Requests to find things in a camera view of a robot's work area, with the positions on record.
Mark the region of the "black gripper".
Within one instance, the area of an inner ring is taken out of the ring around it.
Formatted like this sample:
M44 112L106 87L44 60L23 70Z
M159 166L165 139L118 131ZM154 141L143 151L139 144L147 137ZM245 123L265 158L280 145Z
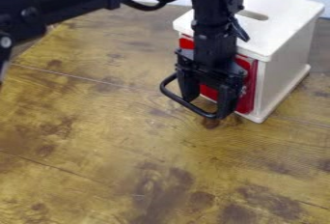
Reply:
M201 95L201 85L218 91L217 118L225 119L245 95L246 70L235 62L238 37L227 28L194 29L194 48L177 51L177 76L182 97L191 102Z

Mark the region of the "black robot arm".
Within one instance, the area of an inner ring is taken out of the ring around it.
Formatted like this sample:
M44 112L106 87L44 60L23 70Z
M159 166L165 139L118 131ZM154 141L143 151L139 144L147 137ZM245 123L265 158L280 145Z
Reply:
M126 5L157 11L175 0L0 0L0 83L12 48L47 33L47 27L97 10ZM193 0L194 43L175 50L175 73L161 84L162 93L197 114L223 119L235 112L246 70L235 62L238 41L249 35L237 13L244 0Z

